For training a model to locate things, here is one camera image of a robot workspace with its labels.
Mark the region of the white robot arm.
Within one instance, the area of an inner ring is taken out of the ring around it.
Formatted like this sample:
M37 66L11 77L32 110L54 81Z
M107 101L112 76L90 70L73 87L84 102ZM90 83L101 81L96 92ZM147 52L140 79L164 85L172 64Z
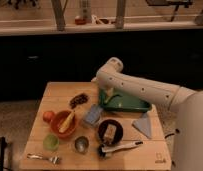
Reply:
M111 57L96 73L103 90L116 88L177 114L171 171L203 171L203 90L122 74Z

